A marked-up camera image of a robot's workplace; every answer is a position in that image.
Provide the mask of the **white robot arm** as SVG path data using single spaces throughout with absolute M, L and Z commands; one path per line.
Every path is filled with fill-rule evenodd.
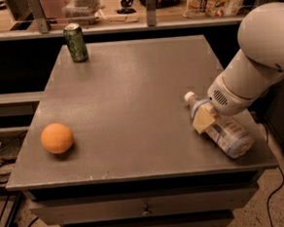
M 220 116 L 239 114 L 271 85 L 284 79 L 284 3 L 252 10 L 237 31 L 239 50 L 192 110 L 193 127 L 205 132 Z

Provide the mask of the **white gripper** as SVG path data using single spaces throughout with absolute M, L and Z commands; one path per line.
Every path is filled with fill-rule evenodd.
M 204 133 L 217 121 L 217 111 L 223 116 L 237 115 L 253 102 L 253 99 L 236 95 L 230 90 L 223 74 L 218 75 L 207 91 L 211 103 L 206 102 L 194 108 L 193 127 L 198 133 Z

